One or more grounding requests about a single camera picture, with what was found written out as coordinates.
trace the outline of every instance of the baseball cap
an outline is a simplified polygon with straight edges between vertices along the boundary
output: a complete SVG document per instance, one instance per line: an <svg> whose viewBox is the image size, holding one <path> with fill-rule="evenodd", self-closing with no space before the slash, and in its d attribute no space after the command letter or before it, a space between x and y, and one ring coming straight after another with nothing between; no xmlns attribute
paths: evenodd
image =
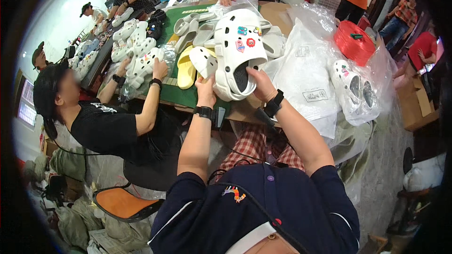
<svg viewBox="0 0 452 254"><path fill-rule="evenodd" d="M44 48L44 42L41 42L39 46L36 48L36 50L33 52L33 55L31 56L31 64L33 64L34 69L36 69L36 58L39 54L41 54L42 49Z"/></svg>
<svg viewBox="0 0 452 254"><path fill-rule="evenodd" d="M82 18L83 13L88 9L88 7L91 6L91 2L86 3L85 5L83 5L82 7L82 13L80 14L80 18Z"/></svg>
<svg viewBox="0 0 452 254"><path fill-rule="evenodd" d="M56 107L58 82L68 68L67 59L63 59L60 63L50 64L39 72L33 87L33 103L36 113L42 117L52 117Z"/></svg>

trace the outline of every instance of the window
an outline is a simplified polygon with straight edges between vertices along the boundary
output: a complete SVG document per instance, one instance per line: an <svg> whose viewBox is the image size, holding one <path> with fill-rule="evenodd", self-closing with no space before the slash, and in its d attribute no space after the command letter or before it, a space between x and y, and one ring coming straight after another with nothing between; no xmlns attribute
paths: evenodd
<svg viewBox="0 0 452 254"><path fill-rule="evenodd" d="M15 112L16 117L34 127L36 110L33 103L33 84L27 80L19 70L15 84Z"/></svg>

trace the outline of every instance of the black smartwatch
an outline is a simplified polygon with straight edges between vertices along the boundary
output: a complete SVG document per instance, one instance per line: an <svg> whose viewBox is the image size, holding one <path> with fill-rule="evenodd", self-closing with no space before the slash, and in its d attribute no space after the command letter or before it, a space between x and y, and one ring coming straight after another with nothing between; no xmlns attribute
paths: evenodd
<svg viewBox="0 0 452 254"><path fill-rule="evenodd" d="M212 108L207 106L196 107L194 114L199 114L200 117L207 118L212 121Z"/></svg>
<svg viewBox="0 0 452 254"><path fill-rule="evenodd" d="M267 105L264 107L263 111L270 117L273 118L281 109L281 101L284 99L284 92L278 89L278 94L276 94L275 98L271 99L267 102Z"/></svg>
<svg viewBox="0 0 452 254"><path fill-rule="evenodd" d="M149 82L149 87L150 87L153 83L158 84L159 87L160 87L160 89L162 89L162 81L161 81L161 80L159 80L159 79L157 79L157 78L153 79L152 81Z"/></svg>
<svg viewBox="0 0 452 254"><path fill-rule="evenodd" d="M126 81L126 78L124 76L118 76L116 74L113 75L112 78L115 82L117 82L117 87L118 88L122 88L122 85L124 84L124 82Z"/></svg>

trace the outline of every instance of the blue jeans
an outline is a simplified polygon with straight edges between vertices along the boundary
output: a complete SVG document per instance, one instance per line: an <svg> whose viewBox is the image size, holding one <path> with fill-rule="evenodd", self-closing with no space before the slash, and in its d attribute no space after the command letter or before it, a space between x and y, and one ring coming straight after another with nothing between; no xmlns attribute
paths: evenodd
<svg viewBox="0 0 452 254"><path fill-rule="evenodd" d="M392 17L385 27L379 32L381 37L393 34L392 39L386 44L386 49L391 50L394 45L396 45L399 40L402 39L403 35L409 29L409 26L399 17Z"/></svg>

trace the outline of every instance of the red tape roll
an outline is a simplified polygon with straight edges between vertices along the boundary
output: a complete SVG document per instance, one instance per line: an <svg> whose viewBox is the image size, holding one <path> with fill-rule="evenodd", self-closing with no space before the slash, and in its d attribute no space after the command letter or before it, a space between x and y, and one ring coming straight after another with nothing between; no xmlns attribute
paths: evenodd
<svg viewBox="0 0 452 254"><path fill-rule="evenodd" d="M344 20L339 24L334 39L342 54L361 67L366 65L370 56L375 52L375 46L370 37L350 21Z"/></svg>

